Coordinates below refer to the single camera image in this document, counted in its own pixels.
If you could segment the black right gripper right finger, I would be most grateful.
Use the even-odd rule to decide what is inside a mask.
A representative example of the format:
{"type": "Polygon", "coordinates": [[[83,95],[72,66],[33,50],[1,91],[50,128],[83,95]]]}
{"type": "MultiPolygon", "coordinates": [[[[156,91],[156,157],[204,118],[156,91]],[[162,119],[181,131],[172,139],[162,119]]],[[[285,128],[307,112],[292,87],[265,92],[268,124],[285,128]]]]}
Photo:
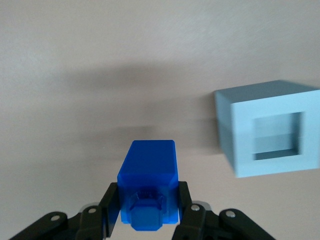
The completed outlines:
{"type": "Polygon", "coordinates": [[[180,223],[173,240],[273,240],[274,237],[242,211],[222,210],[218,215],[192,201],[188,183],[178,185],[180,223]]]}

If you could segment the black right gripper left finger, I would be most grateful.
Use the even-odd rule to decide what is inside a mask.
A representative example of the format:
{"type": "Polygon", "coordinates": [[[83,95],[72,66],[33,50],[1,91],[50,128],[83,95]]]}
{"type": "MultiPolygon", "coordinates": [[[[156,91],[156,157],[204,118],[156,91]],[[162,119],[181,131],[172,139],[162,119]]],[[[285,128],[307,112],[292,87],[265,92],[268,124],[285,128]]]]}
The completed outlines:
{"type": "Polygon", "coordinates": [[[75,216],[53,211],[45,214],[12,240],[105,240],[110,238],[120,212],[118,185],[112,182],[98,204],[75,216]]]}

